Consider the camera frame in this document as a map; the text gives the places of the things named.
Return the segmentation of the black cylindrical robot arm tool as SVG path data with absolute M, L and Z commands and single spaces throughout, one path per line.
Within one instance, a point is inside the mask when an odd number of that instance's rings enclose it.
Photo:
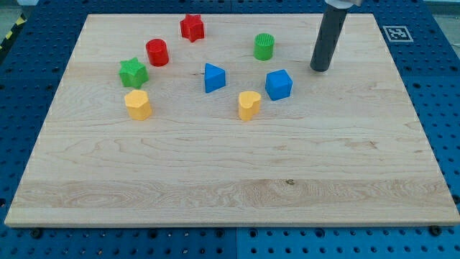
M 361 6 L 362 2 L 363 0 L 325 0 L 326 9 L 310 61 L 310 67 L 314 71 L 325 72 L 329 69 L 348 10 L 353 6 Z

